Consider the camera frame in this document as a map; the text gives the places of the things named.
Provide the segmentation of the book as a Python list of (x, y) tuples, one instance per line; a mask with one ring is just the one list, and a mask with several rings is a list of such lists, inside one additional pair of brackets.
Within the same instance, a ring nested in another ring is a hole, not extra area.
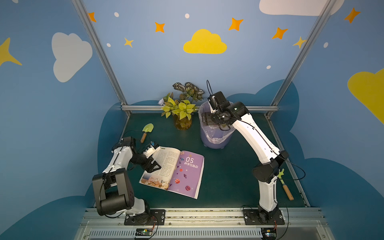
[(175, 148), (159, 147), (152, 157), (162, 168), (153, 173), (145, 171), (140, 178), (140, 184), (193, 199), (198, 198), (204, 171), (204, 156)]

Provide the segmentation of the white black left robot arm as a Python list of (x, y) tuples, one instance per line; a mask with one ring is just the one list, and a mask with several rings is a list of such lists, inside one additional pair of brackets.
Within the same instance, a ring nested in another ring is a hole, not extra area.
[(136, 150), (136, 140), (122, 138), (112, 148), (112, 159), (105, 170), (92, 179), (96, 208), (100, 216), (111, 218), (112, 215), (125, 212), (130, 217), (147, 216), (148, 204), (135, 197), (128, 176), (129, 164), (138, 165), (147, 173), (153, 173), (162, 167), (153, 154), (160, 150), (155, 142), (150, 142), (143, 153)]

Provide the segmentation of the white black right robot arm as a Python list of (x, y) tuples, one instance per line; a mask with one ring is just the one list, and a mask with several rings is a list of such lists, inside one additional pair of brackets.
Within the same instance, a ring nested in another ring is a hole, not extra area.
[(208, 102), (210, 113), (204, 113), (204, 125), (233, 127), (256, 153), (260, 164), (253, 169), (253, 175), (259, 183), (259, 213), (265, 216), (274, 214), (279, 209), (276, 183), (280, 167), (289, 154), (286, 151), (280, 151), (267, 138), (243, 103), (230, 103), (222, 92), (210, 95)]

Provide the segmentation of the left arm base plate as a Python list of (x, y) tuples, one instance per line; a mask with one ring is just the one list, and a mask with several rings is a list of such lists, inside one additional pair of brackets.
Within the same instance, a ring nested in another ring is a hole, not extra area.
[(149, 213), (125, 217), (125, 226), (163, 226), (165, 224), (166, 210), (151, 209)]

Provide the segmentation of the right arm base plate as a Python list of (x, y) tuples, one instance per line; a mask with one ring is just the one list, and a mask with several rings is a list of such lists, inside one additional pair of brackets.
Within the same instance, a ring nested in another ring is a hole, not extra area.
[(285, 219), (279, 209), (268, 213), (258, 209), (243, 209), (244, 221), (247, 226), (256, 225), (285, 225)]

